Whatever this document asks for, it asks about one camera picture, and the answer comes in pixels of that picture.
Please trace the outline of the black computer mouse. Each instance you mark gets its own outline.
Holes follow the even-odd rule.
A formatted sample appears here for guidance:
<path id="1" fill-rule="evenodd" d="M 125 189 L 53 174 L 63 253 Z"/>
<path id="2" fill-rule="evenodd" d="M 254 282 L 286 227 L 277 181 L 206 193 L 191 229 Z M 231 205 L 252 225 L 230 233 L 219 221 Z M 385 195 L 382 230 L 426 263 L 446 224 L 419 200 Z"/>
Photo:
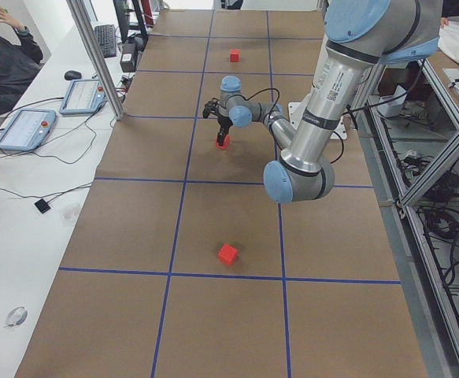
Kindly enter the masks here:
<path id="1" fill-rule="evenodd" d="M 82 74 L 76 70 L 68 70 L 64 74 L 64 78 L 67 81 L 70 80 L 79 80 L 82 78 Z"/>

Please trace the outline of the aluminium frame post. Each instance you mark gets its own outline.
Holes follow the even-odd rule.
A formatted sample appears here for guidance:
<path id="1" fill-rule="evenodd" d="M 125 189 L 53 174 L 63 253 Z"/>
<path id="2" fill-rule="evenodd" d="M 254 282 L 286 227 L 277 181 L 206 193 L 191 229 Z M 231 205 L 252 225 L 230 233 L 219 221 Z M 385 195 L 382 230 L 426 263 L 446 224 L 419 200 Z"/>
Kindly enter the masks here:
<path id="1" fill-rule="evenodd" d="M 98 78 L 103 86 L 107 102 L 109 103 L 116 120 L 124 115 L 124 108 L 118 97 L 116 87 L 108 70 L 105 58 L 100 50 L 90 17 L 82 0 L 67 0 L 68 8 L 72 14 L 80 38 Z"/>

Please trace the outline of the red block moved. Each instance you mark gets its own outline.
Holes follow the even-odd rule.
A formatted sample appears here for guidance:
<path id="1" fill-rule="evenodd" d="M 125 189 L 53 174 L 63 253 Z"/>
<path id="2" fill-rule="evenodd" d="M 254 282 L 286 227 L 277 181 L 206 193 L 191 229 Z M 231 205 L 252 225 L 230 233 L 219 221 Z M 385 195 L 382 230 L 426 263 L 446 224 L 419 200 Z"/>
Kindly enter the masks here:
<path id="1" fill-rule="evenodd" d="M 216 148 L 226 150 L 230 145 L 230 141 L 230 135 L 226 135 L 223 138 L 217 138 L 215 142 Z"/>
<path id="2" fill-rule="evenodd" d="M 217 257 L 221 263 L 225 265 L 233 265 L 238 257 L 238 253 L 239 251 L 235 247 L 229 244 L 224 244 L 220 248 Z"/>

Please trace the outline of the seated person in black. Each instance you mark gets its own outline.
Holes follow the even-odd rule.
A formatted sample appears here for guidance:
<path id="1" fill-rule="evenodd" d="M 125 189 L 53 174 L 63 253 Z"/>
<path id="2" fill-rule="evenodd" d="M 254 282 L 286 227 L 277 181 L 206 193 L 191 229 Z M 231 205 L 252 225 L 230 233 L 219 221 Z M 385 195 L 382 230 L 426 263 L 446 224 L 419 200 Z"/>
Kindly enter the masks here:
<path id="1" fill-rule="evenodd" d="M 43 52 L 29 28 L 0 6 L 0 23 L 8 24 L 20 43 L 0 36 L 0 115 L 11 111 L 41 70 Z"/>

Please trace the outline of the small black square device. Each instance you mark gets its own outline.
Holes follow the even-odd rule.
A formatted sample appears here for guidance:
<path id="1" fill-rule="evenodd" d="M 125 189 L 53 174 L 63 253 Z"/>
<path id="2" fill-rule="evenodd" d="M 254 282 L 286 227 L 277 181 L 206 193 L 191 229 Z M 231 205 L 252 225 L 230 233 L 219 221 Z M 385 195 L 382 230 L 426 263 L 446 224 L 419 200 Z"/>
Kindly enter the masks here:
<path id="1" fill-rule="evenodd" d="M 34 206 L 41 214 L 44 214 L 51 209 L 49 202 L 43 198 L 37 200 L 34 203 Z"/>

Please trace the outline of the teach pendant farther blue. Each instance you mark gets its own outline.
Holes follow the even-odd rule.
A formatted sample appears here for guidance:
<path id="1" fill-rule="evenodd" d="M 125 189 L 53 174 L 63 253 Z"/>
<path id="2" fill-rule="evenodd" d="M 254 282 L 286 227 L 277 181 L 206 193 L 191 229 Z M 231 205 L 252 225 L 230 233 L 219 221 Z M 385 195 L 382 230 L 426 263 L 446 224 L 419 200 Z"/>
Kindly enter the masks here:
<path id="1" fill-rule="evenodd" d="M 99 80 L 71 80 L 59 113 L 69 116 L 91 115 L 97 112 L 105 101 L 105 92 Z"/>

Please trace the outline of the teach pendant nearer blue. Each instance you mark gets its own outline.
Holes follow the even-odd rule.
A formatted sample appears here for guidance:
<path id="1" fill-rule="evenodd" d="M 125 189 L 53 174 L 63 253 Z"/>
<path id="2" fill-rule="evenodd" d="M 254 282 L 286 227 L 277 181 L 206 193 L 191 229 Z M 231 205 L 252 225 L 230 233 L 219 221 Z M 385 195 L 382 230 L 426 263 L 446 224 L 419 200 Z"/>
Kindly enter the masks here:
<path id="1" fill-rule="evenodd" d="M 57 114 L 47 109 L 22 109 L 0 135 L 0 151 L 27 152 L 39 147 L 50 133 Z"/>

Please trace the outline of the black keyboard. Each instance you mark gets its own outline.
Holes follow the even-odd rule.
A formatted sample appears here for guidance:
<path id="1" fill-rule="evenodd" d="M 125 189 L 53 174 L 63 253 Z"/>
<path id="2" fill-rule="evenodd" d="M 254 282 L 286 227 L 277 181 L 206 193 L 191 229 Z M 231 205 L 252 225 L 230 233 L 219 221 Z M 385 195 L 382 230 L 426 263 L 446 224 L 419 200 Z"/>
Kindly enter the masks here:
<path id="1" fill-rule="evenodd" d="M 116 57 L 117 40 L 115 27 L 112 24 L 100 24 L 94 27 L 94 36 L 104 58 Z"/>

